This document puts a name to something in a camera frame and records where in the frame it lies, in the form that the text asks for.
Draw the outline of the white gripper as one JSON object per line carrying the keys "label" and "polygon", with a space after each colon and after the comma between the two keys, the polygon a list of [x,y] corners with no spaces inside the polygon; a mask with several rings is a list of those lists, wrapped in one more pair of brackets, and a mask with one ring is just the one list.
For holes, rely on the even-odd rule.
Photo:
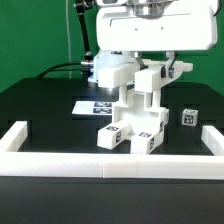
{"label": "white gripper", "polygon": [[[174,77],[177,51],[207,50],[217,42],[218,0],[96,0],[97,42],[108,51],[168,51]],[[134,52],[138,71],[147,69]]]}

